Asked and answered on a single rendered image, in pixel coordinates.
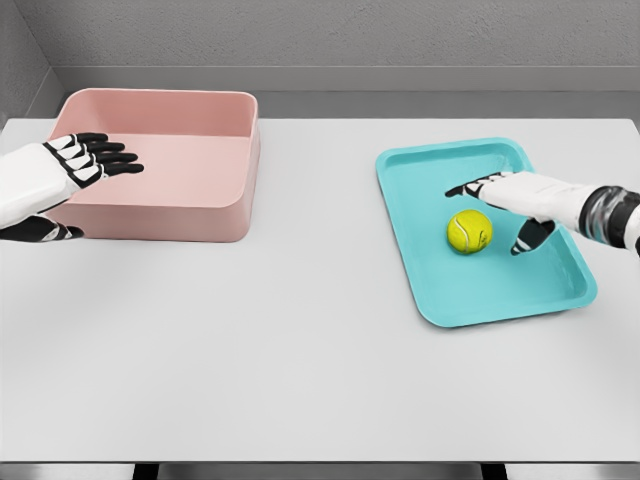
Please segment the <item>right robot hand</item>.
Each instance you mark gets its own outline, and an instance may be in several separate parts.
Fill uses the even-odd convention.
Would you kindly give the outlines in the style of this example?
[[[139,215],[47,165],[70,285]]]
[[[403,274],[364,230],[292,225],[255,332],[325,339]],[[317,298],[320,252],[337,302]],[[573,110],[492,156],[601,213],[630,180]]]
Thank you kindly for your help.
[[[567,194],[570,185],[531,172],[496,172],[455,186],[446,197],[472,196],[494,208],[526,217],[511,247],[512,256],[540,247],[561,224],[576,226]]]

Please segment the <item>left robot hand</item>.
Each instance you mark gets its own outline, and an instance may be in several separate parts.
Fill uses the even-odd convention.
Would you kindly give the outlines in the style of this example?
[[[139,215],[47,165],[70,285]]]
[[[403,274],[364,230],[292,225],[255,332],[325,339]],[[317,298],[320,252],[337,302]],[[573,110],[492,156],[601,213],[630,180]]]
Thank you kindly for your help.
[[[46,216],[101,180],[144,166],[105,133],[74,133],[0,156],[0,240],[46,243],[82,238],[77,226]]]

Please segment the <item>yellow tennis ball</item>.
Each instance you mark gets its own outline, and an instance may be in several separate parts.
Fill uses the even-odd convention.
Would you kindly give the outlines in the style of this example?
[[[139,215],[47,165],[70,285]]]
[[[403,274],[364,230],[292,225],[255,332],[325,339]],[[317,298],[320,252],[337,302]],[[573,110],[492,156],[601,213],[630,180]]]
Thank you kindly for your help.
[[[478,210],[459,211],[450,218],[446,237],[449,245],[458,253],[475,254],[490,245],[493,225],[490,219]]]

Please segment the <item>blue tray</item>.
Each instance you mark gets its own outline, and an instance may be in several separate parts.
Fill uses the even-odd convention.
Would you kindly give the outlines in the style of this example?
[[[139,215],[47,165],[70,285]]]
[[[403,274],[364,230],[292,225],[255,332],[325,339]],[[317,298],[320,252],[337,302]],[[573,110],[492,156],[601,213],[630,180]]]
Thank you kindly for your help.
[[[523,148],[484,138],[389,149],[376,173],[396,244],[420,314],[445,328],[560,312],[591,304],[596,280],[573,237],[559,227],[532,253],[510,248],[522,216],[447,190],[498,171],[529,171]],[[474,209],[493,226],[492,241],[464,255],[448,243],[454,214]]]

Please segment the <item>pink basket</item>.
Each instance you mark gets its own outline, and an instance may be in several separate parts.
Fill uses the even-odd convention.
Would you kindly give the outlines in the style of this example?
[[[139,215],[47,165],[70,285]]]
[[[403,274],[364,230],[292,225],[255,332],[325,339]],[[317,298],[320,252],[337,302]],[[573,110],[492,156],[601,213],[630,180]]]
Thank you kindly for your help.
[[[95,239],[238,241],[251,223],[258,119],[246,92],[79,90],[49,136],[105,133],[144,170],[102,180],[47,215]]]

